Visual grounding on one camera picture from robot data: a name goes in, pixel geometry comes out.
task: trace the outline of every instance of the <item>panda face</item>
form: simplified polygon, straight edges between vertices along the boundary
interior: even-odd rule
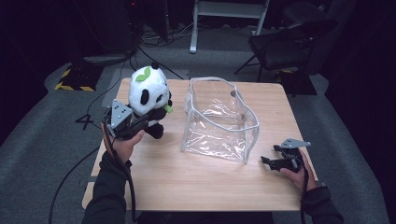
[[[139,116],[167,105],[170,92],[161,68],[143,67],[132,74],[129,104]]]

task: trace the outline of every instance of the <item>green leaf decoration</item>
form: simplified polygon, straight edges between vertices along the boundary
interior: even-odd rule
[[[145,69],[145,75],[146,75],[146,77],[149,77],[149,74],[150,74],[150,69],[149,69],[149,67],[147,67],[146,69]]]
[[[170,113],[173,112],[173,107],[170,106],[170,105],[165,105],[165,106],[163,107],[163,109],[165,109],[165,111],[166,111],[168,114],[170,114]]]
[[[137,76],[136,82],[137,82],[137,81],[144,81],[144,80],[146,80],[146,79],[149,77],[150,72],[151,72],[151,70],[149,69],[149,67],[146,67],[146,69],[145,69],[145,74],[142,74],[142,75]]]
[[[146,76],[145,75],[139,75],[139,76],[137,76],[137,78],[136,78],[136,82],[137,81],[144,81],[144,80],[146,80]]]

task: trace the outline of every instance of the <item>black chair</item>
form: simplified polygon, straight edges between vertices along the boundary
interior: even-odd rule
[[[290,25],[302,21],[318,21],[327,18],[332,0],[323,0],[317,7],[310,2],[296,2],[282,10],[282,24]]]
[[[274,34],[253,35],[248,40],[253,56],[234,73],[237,74],[245,66],[259,64],[257,82],[260,82],[263,68],[267,71],[297,68],[292,91],[294,97],[303,79],[308,77],[304,75],[304,66],[309,62],[315,42],[336,25],[335,20],[304,21],[289,25]],[[259,63],[250,64],[255,58]]]

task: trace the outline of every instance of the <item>human hand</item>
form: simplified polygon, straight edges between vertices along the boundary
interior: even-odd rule
[[[111,151],[110,145],[107,142],[106,139],[106,134],[105,134],[105,127],[102,124],[102,133],[103,133],[103,139],[105,142],[106,146],[106,151],[107,153],[113,157],[113,152]],[[113,148],[114,150],[117,151],[117,154],[119,155],[120,159],[122,162],[125,164],[132,155],[132,152],[134,151],[134,145],[136,145],[140,140],[142,140],[143,135],[145,134],[145,131],[141,130],[139,133],[137,133],[133,138],[125,141],[121,141],[119,139],[114,140],[113,136],[109,136],[110,138],[110,143],[113,143]]]
[[[306,170],[308,171],[309,179],[308,179],[308,185],[306,187],[306,191],[309,191],[311,189],[315,189],[317,187],[317,183],[315,181],[314,173],[312,172],[311,166],[308,163],[308,160],[305,156],[305,154],[300,150],[301,156],[303,157],[304,165]],[[288,179],[290,179],[293,184],[299,189],[301,192],[304,190],[304,169],[300,169],[299,172],[294,173],[293,171],[286,169],[286,168],[281,168],[279,172],[283,175],[285,175]]]

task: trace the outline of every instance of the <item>sleeve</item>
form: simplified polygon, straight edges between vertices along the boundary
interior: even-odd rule
[[[85,210],[83,224],[125,223],[126,202],[124,199],[126,174],[105,152],[99,163],[101,170],[93,186],[93,196]]]
[[[335,208],[331,197],[327,187],[311,189],[305,194],[302,206],[305,212],[312,217],[314,224],[344,223],[344,218]]]

